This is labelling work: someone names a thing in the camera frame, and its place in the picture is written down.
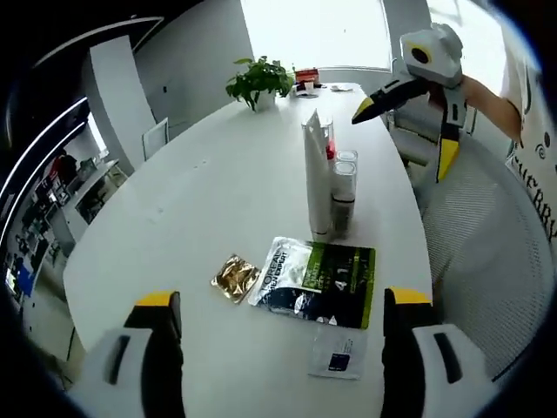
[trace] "green leaves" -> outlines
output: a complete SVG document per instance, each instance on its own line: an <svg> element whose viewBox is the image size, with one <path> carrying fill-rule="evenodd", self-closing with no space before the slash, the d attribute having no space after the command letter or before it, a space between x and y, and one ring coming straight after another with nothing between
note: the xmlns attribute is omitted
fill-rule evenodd
<svg viewBox="0 0 557 418"><path fill-rule="evenodd" d="M240 58L234 61L234 64L249 64L252 63L253 60L251 58Z"/></svg>
<svg viewBox="0 0 557 418"><path fill-rule="evenodd" d="M257 61L241 58L234 61L234 64L247 64L248 69L244 74L237 74L228 80L226 93L238 101L242 98L253 111L261 91L276 91L284 98L294 83L293 78L286 74L285 68L280 65L280 61L272 61L272 64L269 64L267 56Z"/></svg>

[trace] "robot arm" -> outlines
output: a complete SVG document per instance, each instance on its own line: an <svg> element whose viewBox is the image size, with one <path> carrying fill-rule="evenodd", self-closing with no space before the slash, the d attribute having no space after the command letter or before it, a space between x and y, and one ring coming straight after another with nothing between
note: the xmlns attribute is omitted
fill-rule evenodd
<svg viewBox="0 0 557 418"><path fill-rule="evenodd" d="M453 324L440 324L423 293L385 290L385 397L381 418L467 418L497 394L486 359Z"/></svg>
<svg viewBox="0 0 557 418"><path fill-rule="evenodd" d="M352 124L359 124L402 106L428 92L431 83L443 86L445 103L439 138L437 181L443 179L458 155L460 128L466 120L466 101L460 89L462 42L450 26L432 24L430 30L400 38L403 64L393 78L359 106Z"/></svg>
<svg viewBox="0 0 557 418"><path fill-rule="evenodd" d="M93 417L184 418L178 292L138 300L87 354L70 398Z"/></svg>

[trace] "white chair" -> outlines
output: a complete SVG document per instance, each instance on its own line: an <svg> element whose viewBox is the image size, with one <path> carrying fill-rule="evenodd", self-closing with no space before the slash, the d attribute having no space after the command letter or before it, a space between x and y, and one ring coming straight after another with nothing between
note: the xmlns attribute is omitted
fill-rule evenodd
<svg viewBox="0 0 557 418"><path fill-rule="evenodd" d="M145 161L151 158L163 146L168 144L168 118L153 126L149 131L141 137L143 143L143 155Z"/></svg>
<svg viewBox="0 0 557 418"><path fill-rule="evenodd" d="M538 213L521 182L465 135L460 155L435 184L435 164L415 189L426 231L435 300L444 322L486 355L501 383L543 321L554 264Z"/></svg>

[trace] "white t-shirt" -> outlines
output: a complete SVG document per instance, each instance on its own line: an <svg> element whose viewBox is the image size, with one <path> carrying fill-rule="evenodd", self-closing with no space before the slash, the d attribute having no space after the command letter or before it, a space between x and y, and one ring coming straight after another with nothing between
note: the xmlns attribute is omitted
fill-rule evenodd
<svg viewBox="0 0 557 418"><path fill-rule="evenodd" d="M507 165L526 187L557 265L557 131L547 112L538 74L508 48L502 96L522 116L521 144L514 144Z"/></svg>

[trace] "white pillar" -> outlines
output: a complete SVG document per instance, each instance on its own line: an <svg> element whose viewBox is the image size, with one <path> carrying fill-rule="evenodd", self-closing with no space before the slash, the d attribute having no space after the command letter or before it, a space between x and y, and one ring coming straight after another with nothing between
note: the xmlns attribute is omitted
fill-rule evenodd
<svg viewBox="0 0 557 418"><path fill-rule="evenodd" d="M408 32L429 29L432 24L427 0L384 0L383 9L393 58L400 58L400 37Z"/></svg>
<svg viewBox="0 0 557 418"><path fill-rule="evenodd" d="M84 92L97 128L127 175L144 163L141 136L155 125L139 81L130 38L93 46L83 68Z"/></svg>

